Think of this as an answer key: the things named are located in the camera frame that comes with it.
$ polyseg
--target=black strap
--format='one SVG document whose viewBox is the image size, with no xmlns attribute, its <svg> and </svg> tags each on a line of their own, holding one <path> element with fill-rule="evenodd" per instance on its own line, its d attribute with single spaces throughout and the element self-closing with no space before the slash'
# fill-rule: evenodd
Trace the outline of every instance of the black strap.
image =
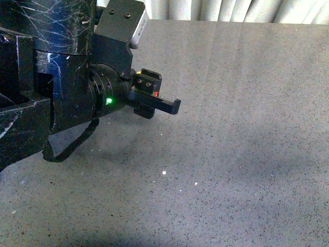
<svg viewBox="0 0 329 247">
<path fill-rule="evenodd" d="M 47 143 L 42 152 L 43 159 L 49 162 L 56 162 L 56 163 L 63 162 L 64 160 L 69 158 L 70 155 L 93 134 L 98 124 L 99 124 L 99 119 L 92 120 L 89 126 L 85 129 L 85 131 L 74 142 L 68 145 L 68 147 L 64 149 L 62 153 L 60 153 L 56 157 L 53 154 L 53 149 L 49 140 L 47 140 Z"/>
</svg>

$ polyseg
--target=black metal bracket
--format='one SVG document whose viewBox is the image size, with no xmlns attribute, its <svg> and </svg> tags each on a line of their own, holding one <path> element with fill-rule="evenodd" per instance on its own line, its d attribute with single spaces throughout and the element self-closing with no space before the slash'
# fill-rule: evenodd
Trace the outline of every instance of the black metal bracket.
<svg viewBox="0 0 329 247">
<path fill-rule="evenodd" d="M 134 107 L 134 113 L 150 119 L 155 110 L 161 110 L 169 114 L 178 113 L 181 100 L 174 102 L 159 98 L 162 76 L 148 69 L 142 69 L 133 78 L 132 91 L 129 94 L 130 106 Z"/>
<path fill-rule="evenodd" d="M 130 41 L 145 12 L 145 4 L 134 0 L 111 0 L 99 12 L 101 17 L 94 33 L 90 63 L 105 64 L 121 78 L 131 79 L 133 54 Z"/>
</svg>

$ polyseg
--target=white speck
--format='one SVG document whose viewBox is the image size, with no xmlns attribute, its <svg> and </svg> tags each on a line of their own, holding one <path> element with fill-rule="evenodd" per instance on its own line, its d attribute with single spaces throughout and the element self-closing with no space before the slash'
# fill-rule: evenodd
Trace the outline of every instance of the white speck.
<svg viewBox="0 0 329 247">
<path fill-rule="evenodd" d="M 10 130 L 10 128 L 14 125 L 15 121 L 18 119 L 19 115 L 14 117 L 14 121 L 9 124 L 8 127 L 5 128 L 5 131 L 0 134 L 0 139 L 4 137 L 4 135 Z"/>
<path fill-rule="evenodd" d="M 91 19 L 90 19 L 89 21 L 87 21 L 87 22 L 82 21 L 81 23 L 82 23 L 82 25 L 83 25 L 83 24 L 86 24 L 86 23 L 88 23 L 88 22 L 90 22 L 90 21 L 91 21 Z"/>
<path fill-rule="evenodd" d="M 33 11 L 35 11 L 35 9 L 32 9 L 32 8 L 28 8 L 28 7 L 24 7 L 24 6 L 22 6 L 21 8 L 24 8 L 24 9 L 29 9 L 29 10 L 33 10 Z"/>
<path fill-rule="evenodd" d="M 51 53 L 48 53 L 48 54 L 47 54 L 48 63 L 50 63 L 50 56 L 51 56 Z"/>
</svg>

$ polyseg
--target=concrete floor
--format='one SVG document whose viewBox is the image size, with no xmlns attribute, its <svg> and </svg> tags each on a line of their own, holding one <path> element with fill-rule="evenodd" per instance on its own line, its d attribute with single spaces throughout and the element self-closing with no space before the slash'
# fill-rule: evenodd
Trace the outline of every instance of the concrete floor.
<svg viewBox="0 0 329 247">
<path fill-rule="evenodd" d="M 0 246 L 329 246 L 328 40 L 150 21 L 134 68 L 162 74 L 179 114 L 125 108 L 65 162 L 6 168 Z"/>
</svg>

